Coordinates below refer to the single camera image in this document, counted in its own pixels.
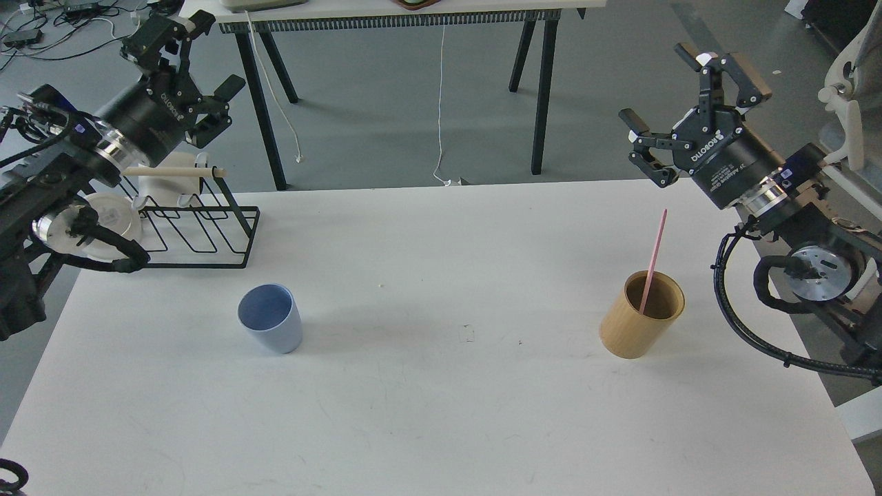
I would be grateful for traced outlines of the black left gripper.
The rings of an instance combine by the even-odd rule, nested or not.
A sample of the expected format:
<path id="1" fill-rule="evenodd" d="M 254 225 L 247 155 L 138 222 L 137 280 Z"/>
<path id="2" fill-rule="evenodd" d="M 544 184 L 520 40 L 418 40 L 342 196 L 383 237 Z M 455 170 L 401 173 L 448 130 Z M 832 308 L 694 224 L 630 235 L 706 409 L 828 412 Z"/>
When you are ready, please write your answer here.
<path id="1" fill-rule="evenodd" d="M 192 41 L 215 21 L 206 10 L 189 18 L 154 15 L 121 41 L 121 57 L 142 75 L 97 116 L 141 154 L 142 164 L 156 167 L 181 143 L 205 148 L 232 125 L 229 103 L 246 80 L 231 74 L 204 94 L 189 73 Z"/>

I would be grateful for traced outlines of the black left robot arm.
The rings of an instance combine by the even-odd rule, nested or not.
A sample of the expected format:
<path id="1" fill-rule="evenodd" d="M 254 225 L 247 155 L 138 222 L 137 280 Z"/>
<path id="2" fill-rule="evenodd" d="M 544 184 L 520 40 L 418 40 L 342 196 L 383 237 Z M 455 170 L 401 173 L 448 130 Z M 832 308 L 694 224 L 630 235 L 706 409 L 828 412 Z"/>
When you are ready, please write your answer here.
<path id="1" fill-rule="evenodd" d="M 141 78 L 96 115 L 76 110 L 51 85 L 4 107 L 2 129 L 38 130 L 31 148 L 2 160 L 2 338 L 44 321 L 42 298 L 62 266 L 132 273 L 147 251 L 101 226 L 85 199 L 92 182 L 114 187 L 127 169 L 156 167 L 180 144 L 202 149 L 231 125 L 229 102 L 245 87 L 232 75 L 203 94 L 189 75 L 192 41 L 215 16 L 155 16 L 123 38 L 121 56 Z"/>

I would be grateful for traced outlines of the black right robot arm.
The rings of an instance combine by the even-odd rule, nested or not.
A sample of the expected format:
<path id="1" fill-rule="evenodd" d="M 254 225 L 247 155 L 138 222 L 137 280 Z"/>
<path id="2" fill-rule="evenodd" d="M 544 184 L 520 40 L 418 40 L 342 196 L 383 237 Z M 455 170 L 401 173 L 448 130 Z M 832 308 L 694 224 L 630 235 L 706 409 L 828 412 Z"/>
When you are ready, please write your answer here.
<path id="1" fill-rule="evenodd" d="M 675 52 L 699 76 L 696 106 L 670 132 L 652 132 L 631 109 L 619 113 L 633 144 L 629 160 L 665 188 L 686 173 L 719 209 L 743 207 L 746 221 L 719 243 L 714 292 L 731 329 L 754 349 L 784 366 L 868 380 L 880 385 L 880 297 L 854 307 L 857 293 L 880 289 L 880 235 L 826 213 L 829 189 L 820 181 L 820 149 L 804 145 L 787 159 L 746 123 L 746 112 L 767 101 L 771 89 L 740 53 L 700 53 L 681 42 Z M 735 313 L 725 274 L 743 239 L 770 235 L 788 246 L 764 256 L 753 273 L 762 304 L 790 315 L 818 317 L 842 342 L 842 362 L 800 357 L 766 342 Z"/>

